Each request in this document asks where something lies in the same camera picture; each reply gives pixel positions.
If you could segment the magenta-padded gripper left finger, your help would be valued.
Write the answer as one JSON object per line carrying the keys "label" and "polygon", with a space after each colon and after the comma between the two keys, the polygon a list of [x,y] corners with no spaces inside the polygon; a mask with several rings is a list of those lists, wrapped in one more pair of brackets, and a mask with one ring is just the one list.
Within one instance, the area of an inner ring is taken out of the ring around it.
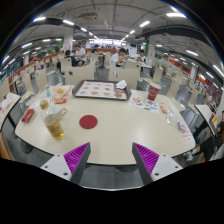
{"label": "magenta-padded gripper left finger", "polygon": [[41,168],[72,183],[79,184],[90,153],[90,143],[87,142],[64,155],[56,154]]}

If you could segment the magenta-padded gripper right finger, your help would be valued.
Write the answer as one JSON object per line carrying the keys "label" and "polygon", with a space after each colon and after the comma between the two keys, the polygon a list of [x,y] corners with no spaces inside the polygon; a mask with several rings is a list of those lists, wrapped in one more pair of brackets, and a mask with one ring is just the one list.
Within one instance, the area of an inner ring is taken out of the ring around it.
{"label": "magenta-padded gripper right finger", "polygon": [[138,143],[132,144],[132,154],[136,160],[144,185],[182,169],[169,155],[157,154]]}

